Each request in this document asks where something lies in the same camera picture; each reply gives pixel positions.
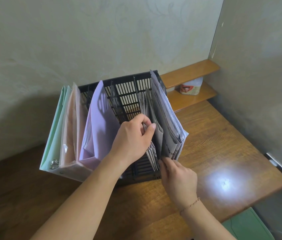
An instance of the black plastic file rack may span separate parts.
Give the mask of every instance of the black plastic file rack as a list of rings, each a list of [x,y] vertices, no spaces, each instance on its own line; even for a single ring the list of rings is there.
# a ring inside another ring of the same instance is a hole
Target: black plastic file rack
[[[163,91],[166,93],[166,88],[158,74],[158,71],[154,71],[154,73],[157,76]],[[98,82],[79,86],[82,96],[85,96],[87,99],[88,109],[91,103],[93,92],[97,85]],[[124,121],[133,119],[137,114],[140,113],[140,106],[137,96],[138,92],[143,92],[146,88],[152,90],[150,72],[103,80],[103,85],[105,91],[107,92],[111,108],[120,124],[122,124]],[[116,185],[129,185],[160,178],[160,171],[153,171],[147,155],[144,154],[140,159],[131,164],[127,170],[125,170],[122,178],[118,180]]]

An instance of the wooden desk surface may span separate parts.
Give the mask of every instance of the wooden desk surface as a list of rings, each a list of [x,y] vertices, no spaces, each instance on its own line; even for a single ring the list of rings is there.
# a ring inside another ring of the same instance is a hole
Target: wooden desk surface
[[[282,174],[207,101],[177,113],[189,132],[179,161],[220,221],[282,189]],[[39,171],[44,147],[0,162],[0,239],[29,239],[79,182]],[[160,180],[113,191],[95,239],[186,239],[190,230]]]

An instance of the left hand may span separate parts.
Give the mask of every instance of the left hand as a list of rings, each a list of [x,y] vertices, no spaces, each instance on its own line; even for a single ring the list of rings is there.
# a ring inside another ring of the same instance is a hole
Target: left hand
[[[123,122],[112,144],[110,158],[123,163],[125,169],[144,155],[150,146],[156,124],[144,114],[138,114],[129,122]]]

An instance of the bracelet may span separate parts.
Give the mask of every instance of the bracelet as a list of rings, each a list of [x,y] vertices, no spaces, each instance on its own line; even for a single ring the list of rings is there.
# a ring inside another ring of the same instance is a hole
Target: bracelet
[[[191,206],[195,205],[199,200],[200,200],[200,198],[198,197],[198,199],[194,203],[192,203],[188,207],[185,207],[183,210],[180,210],[180,215],[183,213],[183,211],[185,211],[186,209],[189,209]]]

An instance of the beige wall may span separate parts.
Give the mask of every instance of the beige wall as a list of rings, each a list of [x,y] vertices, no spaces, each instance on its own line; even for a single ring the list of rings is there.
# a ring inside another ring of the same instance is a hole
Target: beige wall
[[[282,163],[282,0],[224,0],[209,57],[212,103]]]
[[[0,159],[47,139],[63,84],[207,59],[223,0],[0,0]]]

